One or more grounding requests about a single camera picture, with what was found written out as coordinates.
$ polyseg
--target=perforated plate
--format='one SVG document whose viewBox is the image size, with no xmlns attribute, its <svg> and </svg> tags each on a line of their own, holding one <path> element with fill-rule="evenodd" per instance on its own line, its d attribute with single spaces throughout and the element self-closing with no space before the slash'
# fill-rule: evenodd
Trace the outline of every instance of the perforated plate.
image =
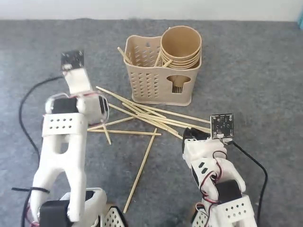
<svg viewBox="0 0 303 227">
<path fill-rule="evenodd" d="M 46 114 L 42 136 L 82 134 L 87 129 L 87 121 L 80 113 Z"/>
<path fill-rule="evenodd" d="M 207 215 L 200 211 L 197 211 L 196 216 L 192 222 L 192 227 L 204 227 L 206 222 L 207 222 Z"/>
<path fill-rule="evenodd" d="M 104 227 L 125 227 L 123 217 L 116 207 L 111 207 L 105 216 Z"/>
<path fill-rule="evenodd" d="M 218 211 L 218 216 L 227 223 L 234 223 L 239 220 L 254 217 L 250 198 L 247 195 L 243 195 L 240 199 L 218 205 L 215 209 Z"/>
</svg>

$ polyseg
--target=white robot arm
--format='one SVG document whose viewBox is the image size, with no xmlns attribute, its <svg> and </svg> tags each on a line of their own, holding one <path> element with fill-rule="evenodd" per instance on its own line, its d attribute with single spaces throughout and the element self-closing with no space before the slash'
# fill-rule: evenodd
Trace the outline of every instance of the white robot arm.
<svg viewBox="0 0 303 227">
<path fill-rule="evenodd" d="M 46 104 L 43 123 L 43 144 L 39 168 L 33 188 L 51 190 L 61 172 L 65 172 L 71 192 L 60 201 L 46 201 L 47 193 L 33 190 L 30 209 L 40 227 L 104 226 L 106 193 L 101 188 L 86 189 L 84 172 L 88 125 L 104 123 L 108 119 L 107 100 L 92 90 L 84 68 L 84 52 L 62 54 L 62 71 L 70 89 L 70 96 L 51 96 Z M 61 152 L 62 145 L 68 144 Z M 123 217 L 116 208 L 116 220 Z"/>
<path fill-rule="evenodd" d="M 202 194 L 192 226 L 257 227 L 249 196 L 243 194 L 245 182 L 227 160 L 224 147 L 232 141 L 233 115 L 216 115 L 215 120 L 220 119 L 220 123 L 214 123 L 213 118 L 211 135 L 186 129 L 183 136 L 183 159 Z"/>
</svg>

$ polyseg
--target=utensil holder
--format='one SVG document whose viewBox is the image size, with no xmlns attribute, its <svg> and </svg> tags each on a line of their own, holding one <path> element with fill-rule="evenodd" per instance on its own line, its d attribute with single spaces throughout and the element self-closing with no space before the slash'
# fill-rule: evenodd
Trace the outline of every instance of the utensil holder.
<svg viewBox="0 0 303 227">
<path fill-rule="evenodd" d="M 130 84 L 132 99 L 137 103 L 186 106 L 191 102 L 198 70 L 202 65 L 202 53 L 194 68 L 178 70 L 162 67 L 162 60 L 154 67 L 160 51 L 159 37 L 132 35 L 127 38 L 125 54 L 132 64 L 124 59 Z M 181 85 L 174 84 L 172 78 L 183 78 Z"/>
</svg>

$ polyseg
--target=cutout hole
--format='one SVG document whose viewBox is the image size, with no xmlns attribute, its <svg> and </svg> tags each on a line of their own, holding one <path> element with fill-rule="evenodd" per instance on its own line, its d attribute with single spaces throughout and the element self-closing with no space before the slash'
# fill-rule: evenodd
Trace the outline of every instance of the cutout hole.
<svg viewBox="0 0 303 227">
<path fill-rule="evenodd" d="M 182 75 L 172 75 L 167 77 L 167 80 L 172 82 L 172 93 L 181 94 L 183 91 L 184 83 L 189 82 L 190 78 Z"/>
<path fill-rule="evenodd" d="M 59 154 L 64 154 L 68 149 L 68 143 L 61 143 Z"/>
</svg>

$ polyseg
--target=bamboo skewer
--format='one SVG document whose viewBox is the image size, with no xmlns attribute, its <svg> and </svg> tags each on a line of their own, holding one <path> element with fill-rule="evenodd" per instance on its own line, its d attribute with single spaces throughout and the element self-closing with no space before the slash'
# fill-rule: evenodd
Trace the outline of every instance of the bamboo skewer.
<svg viewBox="0 0 303 227">
<path fill-rule="evenodd" d="M 122 54 L 122 56 L 124 57 L 124 59 L 127 61 L 128 64 L 133 64 L 132 61 L 127 57 L 127 55 L 121 50 L 120 47 L 117 48 L 119 50 L 119 52 Z"/>
<path fill-rule="evenodd" d="M 149 136 L 160 136 L 161 133 L 153 133 L 147 131 L 121 131 L 121 130 L 107 130 L 109 133 L 118 133 L 118 134 L 133 134 L 133 135 L 149 135 Z M 90 132 L 105 132 L 104 129 L 95 129 Z"/>
<path fill-rule="evenodd" d="M 198 125 L 194 125 L 194 124 L 189 124 L 189 123 L 186 123 L 186 122 L 180 122 L 180 121 L 176 121 L 176 120 L 169 119 L 169 118 L 163 119 L 163 118 L 161 118 L 161 117 L 151 116 L 151 115 L 143 114 L 143 113 L 140 113 L 140 114 L 138 114 L 138 115 L 139 115 L 140 117 L 147 118 L 147 119 L 162 120 L 161 122 L 164 122 L 164 123 L 173 122 L 173 123 L 185 125 L 185 126 L 188 126 L 188 127 L 191 127 L 191 128 L 202 129 L 202 130 L 204 130 L 204 131 L 210 132 L 210 129 L 209 129 L 209 128 L 205 128 L 205 127 L 198 126 Z"/>
<path fill-rule="evenodd" d="M 134 111 L 137 115 L 140 114 L 139 111 L 136 111 L 136 109 L 133 108 L 133 105 L 131 105 L 131 104 L 128 105 L 128 104 L 126 104 L 126 103 L 122 103 L 122 105 L 124 105 L 126 108 L 128 108 L 128 109 Z M 157 127 L 159 127 L 159 128 L 162 128 L 162 129 L 164 129 L 164 130 L 166 130 L 166 131 L 172 133 L 173 135 L 176 135 L 176 134 L 178 135 L 178 131 L 176 131 L 176 130 L 174 130 L 173 128 L 167 126 L 166 124 L 164 124 L 164 123 L 162 123 L 162 122 L 157 122 L 157 121 L 155 121 L 155 120 L 153 120 L 153 119 L 148 119 L 148 120 L 149 120 L 150 122 L 152 122 L 154 126 L 157 126 Z"/>
<path fill-rule="evenodd" d="M 133 112 L 134 112 L 135 114 L 137 114 L 137 115 L 140 114 L 140 113 L 146 114 L 145 111 L 141 110 L 139 107 L 134 106 L 134 105 L 132 105 L 132 104 L 122 103 L 122 105 L 124 105 L 126 108 L 130 109 L 131 111 L 133 111 Z M 164 128 L 166 128 L 166 129 L 168 129 L 168 130 L 170 130 L 170 131 L 173 131 L 174 133 L 178 134 L 178 131 L 174 130 L 173 128 L 167 126 L 166 124 L 164 124 L 164 123 L 162 123 L 162 122 L 157 122 L 157 121 L 155 121 L 155 120 L 153 120 L 153 119 L 149 119 L 149 120 L 150 120 L 151 122 L 155 123 L 155 124 L 158 124 L 158 127 L 160 127 L 159 125 L 161 125 L 162 127 L 164 127 Z"/>
<path fill-rule="evenodd" d="M 156 66 L 158 65 L 158 62 L 159 62 L 159 60 L 160 60 L 160 57 L 161 57 L 161 51 L 159 51 L 159 54 L 158 54 L 158 56 L 157 56 L 156 62 L 155 62 L 155 64 L 154 64 L 154 67 L 156 67 Z"/>
<path fill-rule="evenodd" d="M 113 104 L 110 104 L 110 103 L 109 103 L 108 105 L 109 105 L 110 107 L 116 109 L 116 110 L 119 110 L 119 111 L 125 113 L 125 114 L 128 114 L 128 115 L 130 115 L 130 116 L 133 116 L 133 117 L 135 117 L 135 118 L 138 118 L 138 119 L 140 119 L 141 121 L 144 121 L 144 122 L 146 122 L 146 123 L 148 123 L 148 124 L 152 124 L 152 125 L 154 125 L 154 126 L 156 126 L 156 127 L 159 127 L 159 128 L 161 128 L 161 129 L 164 129 L 164 130 L 168 131 L 169 133 L 173 134 L 174 136 L 178 137 L 178 138 L 181 139 L 181 140 L 183 139 L 183 137 L 181 137 L 180 135 L 176 134 L 175 132 L 173 132 L 173 131 L 171 131 L 171 130 L 169 130 L 169 129 L 167 129 L 167 128 L 164 128 L 163 126 L 161 126 L 161 125 L 159 125 L 159 124 L 157 124 L 157 123 L 153 123 L 153 122 L 151 122 L 151 121 L 149 121 L 149 120 L 147 120 L 147 119 L 145 119 L 145 118 L 139 117 L 139 116 L 137 116 L 137 115 L 135 115 L 135 114 L 133 114 L 133 113 L 127 111 L 127 110 L 124 110 L 124 109 L 122 109 L 122 108 L 120 108 L 120 107 L 118 107 L 118 106 L 115 106 L 115 105 L 113 105 Z"/>
<path fill-rule="evenodd" d="M 123 118 L 123 119 L 120 119 L 120 120 L 117 120 L 117 121 L 114 121 L 114 122 L 109 122 L 109 123 L 106 123 L 105 126 L 118 124 L 118 123 L 121 123 L 121 122 L 126 122 L 126 121 L 129 121 L 131 119 L 134 119 L 134 117 L 126 117 L 126 118 Z M 90 127 L 90 128 L 87 129 L 87 131 L 94 130 L 94 129 L 100 129 L 100 128 L 103 128 L 103 124 L 99 124 L 99 125 Z"/>
<path fill-rule="evenodd" d="M 143 161 L 142 161 L 142 163 L 141 163 L 141 166 L 140 166 L 140 168 L 139 168 L 138 174 L 137 174 L 136 179 L 135 179 L 135 181 L 134 181 L 134 184 L 133 184 L 133 186 L 132 186 L 131 192 L 130 192 L 130 194 L 129 194 L 129 196 L 128 196 L 128 199 L 127 199 L 127 202 L 126 202 L 126 204 L 125 204 L 123 213 L 126 213 L 126 212 L 127 212 L 128 206 L 129 206 L 129 204 L 130 204 L 130 202 L 131 202 L 132 196 L 133 196 L 134 191 L 135 191 L 135 189 L 136 189 L 136 186 L 137 186 L 137 184 L 138 184 L 139 178 L 140 178 L 140 176 L 141 176 L 142 170 L 143 170 L 143 168 L 144 168 L 144 165 L 145 165 L 145 162 L 146 162 L 146 160 L 147 160 L 148 154 L 149 154 L 149 152 L 150 152 L 150 150 L 151 150 L 152 142 L 153 142 L 154 139 L 155 139 L 155 136 L 152 136 L 152 137 L 151 137 L 151 141 L 150 141 L 150 143 L 148 144 L 147 150 L 146 150 L 146 152 L 145 152 L 145 155 L 144 155 Z"/>
<path fill-rule="evenodd" d="M 156 115 L 158 117 L 163 117 L 163 118 L 167 118 L 166 116 L 160 114 L 160 113 L 157 113 L 156 111 L 153 111 L 153 110 L 150 110 L 150 109 L 147 109 L 147 108 L 142 108 L 143 110 L 147 111 L 148 113 L 151 113 L 153 115 Z"/>
<path fill-rule="evenodd" d="M 169 66 L 169 64 L 171 64 L 172 63 L 172 59 L 170 59 L 167 63 L 165 63 L 162 67 L 168 67 Z"/>
<path fill-rule="evenodd" d="M 108 140 L 108 143 L 109 143 L 110 145 L 112 145 L 112 141 L 110 140 L 110 137 L 109 137 L 108 131 L 107 131 L 107 129 L 106 129 L 106 126 L 103 125 L 103 128 L 104 128 L 104 132 L 105 132 L 106 138 L 107 138 L 107 140 Z"/>
<path fill-rule="evenodd" d="M 200 118 L 196 118 L 196 117 L 192 117 L 192 116 L 187 116 L 187 115 L 184 115 L 184 114 L 180 114 L 180 113 L 175 113 L 175 112 L 172 112 L 172 111 L 167 111 L 167 110 L 161 110 L 161 109 L 158 109 L 158 108 L 155 108 L 155 107 L 151 107 L 151 106 L 147 106 L 147 105 L 141 105 L 141 104 L 138 104 L 138 103 L 135 103 L 135 102 L 132 102 L 124 97 L 121 97 L 111 91 L 108 91 L 104 88 L 101 88 L 101 87 L 98 87 L 96 86 L 97 89 L 105 92 L 105 93 L 108 93 L 112 96 L 114 96 L 115 98 L 119 99 L 120 101 L 122 102 L 125 102 L 125 103 L 131 103 L 137 107 L 141 107 L 141 108 L 146 108 L 146 109 L 150 109 L 150 110 L 154 110 L 154 111 L 157 111 L 157 112 L 162 112 L 162 113 L 165 113 L 165 114 L 171 114 L 171 115 L 174 115 L 174 116 L 178 116 L 178 117 L 183 117 L 183 118 L 188 118 L 188 119 L 191 119 L 191 120 L 195 120 L 195 121 L 199 121 L 199 122 L 204 122 L 204 123 L 208 123 L 210 124 L 210 121 L 207 121 L 207 120 L 204 120 L 204 119 L 200 119 Z"/>
</svg>

